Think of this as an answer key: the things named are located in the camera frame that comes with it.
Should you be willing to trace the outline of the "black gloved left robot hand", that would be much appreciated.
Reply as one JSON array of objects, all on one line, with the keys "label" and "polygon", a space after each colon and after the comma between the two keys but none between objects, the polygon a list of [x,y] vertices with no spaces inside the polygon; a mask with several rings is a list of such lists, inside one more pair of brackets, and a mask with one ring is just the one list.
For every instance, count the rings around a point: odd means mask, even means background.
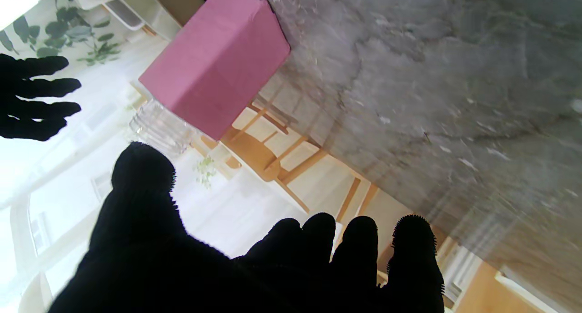
[{"label": "black gloved left robot hand", "polygon": [[279,220],[229,258],[190,236],[171,191],[176,171],[133,142],[120,154],[74,276],[50,313],[442,313],[444,280],[429,222],[402,217],[387,283],[378,286],[378,228],[353,218],[332,250],[336,221]]}]

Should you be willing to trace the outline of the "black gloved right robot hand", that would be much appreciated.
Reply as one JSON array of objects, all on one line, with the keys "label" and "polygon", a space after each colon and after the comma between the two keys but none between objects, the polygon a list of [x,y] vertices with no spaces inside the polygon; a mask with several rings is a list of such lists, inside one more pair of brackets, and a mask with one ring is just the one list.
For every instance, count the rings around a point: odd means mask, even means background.
[{"label": "black gloved right robot hand", "polygon": [[48,141],[67,125],[66,118],[81,112],[78,103],[62,99],[81,88],[74,78],[46,80],[69,65],[62,56],[16,59],[0,56],[0,136],[5,139]]}]

